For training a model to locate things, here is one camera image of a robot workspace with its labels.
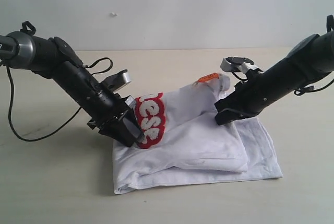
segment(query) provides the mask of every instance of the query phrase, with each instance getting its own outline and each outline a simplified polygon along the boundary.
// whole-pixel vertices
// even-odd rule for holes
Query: white fabric
[[[114,142],[115,194],[156,186],[280,178],[272,139],[258,118],[218,126],[214,103],[227,96],[229,77],[137,98],[147,139]]]

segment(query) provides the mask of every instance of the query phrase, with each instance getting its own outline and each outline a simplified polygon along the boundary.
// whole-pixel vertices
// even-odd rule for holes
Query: table
[[[220,71],[227,56],[244,56],[267,69],[290,48],[78,52],[91,64],[101,57],[112,72],[128,69],[122,96],[171,91]],[[105,68],[99,64],[94,70]],[[48,134],[78,105],[52,80],[13,70],[13,123],[26,138]],[[232,85],[236,79],[231,76]],[[330,77],[319,82],[324,85]],[[10,86],[0,69],[0,223],[333,223],[334,87],[290,94],[259,116],[274,140],[279,180],[159,187],[114,195],[112,140],[79,115],[56,135],[34,143],[11,132]]]

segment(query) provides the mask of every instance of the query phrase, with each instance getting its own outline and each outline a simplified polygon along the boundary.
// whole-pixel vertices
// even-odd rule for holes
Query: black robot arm
[[[277,64],[263,72],[254,62],[242,57],[223,59],[221,69],[232,73],[241,81],[226,98],[215,103],[218,111],[215,120],[223,125],[234,120],[259,115],[275,101],[294,91],[297,96],[327,88],[309,86],[334,70],[334,18],[327,17],[327,33],[313,34],[297,46]],[[241,79],[236,73],[243,73]]]
[[[10,80],[10,68],[30,70],[52,79],[92,117],[88,122],[92,129],[97,127],[100,134],[127,147],[141,142],[144,134],[134,115],[134,98],[121,98],[114,93],[130,82],[127,70],[98,82],[64,40],[39,38],[35,32],[35,27],[26,21],[20,31],[0,36],[1,65],[6,66]],[[112,67],[110,62],[106,71]]]

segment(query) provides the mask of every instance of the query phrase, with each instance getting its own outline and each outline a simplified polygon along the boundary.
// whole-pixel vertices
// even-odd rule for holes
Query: red printed logo
[[[161,101],[163,93],[136,98],[135,114],[144,132],[145,139],[138,144],[140,148],[150,148],[159,143],[165,131],[165,108]]]

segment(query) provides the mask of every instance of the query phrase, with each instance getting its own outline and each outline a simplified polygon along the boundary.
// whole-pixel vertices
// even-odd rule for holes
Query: white wall
[[[0,34],[30,20],[75,50],[294,46],[329,14],[333,0],[0,0]]]

